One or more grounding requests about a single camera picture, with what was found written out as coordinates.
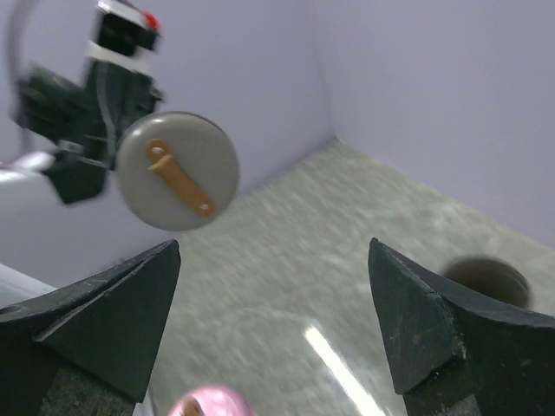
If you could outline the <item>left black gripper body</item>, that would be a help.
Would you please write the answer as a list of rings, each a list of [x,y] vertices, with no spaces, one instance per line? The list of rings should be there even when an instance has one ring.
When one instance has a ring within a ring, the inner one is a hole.
[[[164,98],[152,76],[96,60],[81,85],[35,65],[18,82],[18,94],[16,124],[56,147],[41,172],[65,205],[101,194],[122,135]]]

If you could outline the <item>grey round lid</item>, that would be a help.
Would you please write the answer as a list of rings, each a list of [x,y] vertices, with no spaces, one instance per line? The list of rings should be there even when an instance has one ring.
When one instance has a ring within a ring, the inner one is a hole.
[[[234,200],[239,163],[228,135],[198,114],[150,114],[121,137],[115,173],[127,208],[163,231],[212,222]]]

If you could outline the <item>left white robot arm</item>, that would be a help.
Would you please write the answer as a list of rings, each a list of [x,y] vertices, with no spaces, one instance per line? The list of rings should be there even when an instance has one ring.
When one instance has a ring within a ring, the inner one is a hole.
[[[146,64],[91,58],[82,84],[36,65],[16,87],[14,122],[54,145],[1,166],[1,215],[74,205],[102,194],[122,136],[163,94]]]

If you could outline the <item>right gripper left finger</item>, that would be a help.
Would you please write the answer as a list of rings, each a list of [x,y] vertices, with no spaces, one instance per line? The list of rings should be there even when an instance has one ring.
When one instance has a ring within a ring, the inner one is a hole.
[[[130,415],[147,392],[180,273],[168,240],[1,310],[3,415]]]

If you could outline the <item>pink round lid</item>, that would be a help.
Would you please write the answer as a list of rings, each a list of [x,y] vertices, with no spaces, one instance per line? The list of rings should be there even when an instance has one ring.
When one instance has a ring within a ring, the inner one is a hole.
[[[254,416],[247,400],[226,385],[208,385],[185,393],[168,416]]]

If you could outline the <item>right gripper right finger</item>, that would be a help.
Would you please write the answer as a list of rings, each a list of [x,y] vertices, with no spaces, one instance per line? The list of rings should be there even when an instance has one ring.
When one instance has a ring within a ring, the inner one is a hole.
[[[374,238],[369,281],[409,415],[552,415],[554,319],[447,280]]]

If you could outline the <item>tall grey cylinder container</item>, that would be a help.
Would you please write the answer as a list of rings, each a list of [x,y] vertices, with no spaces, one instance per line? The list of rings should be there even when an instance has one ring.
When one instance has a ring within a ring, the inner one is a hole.
[[[483,296],[529,309],[529,282],[511,264],[492,257],[463,257],[448,264],[441,275]]]

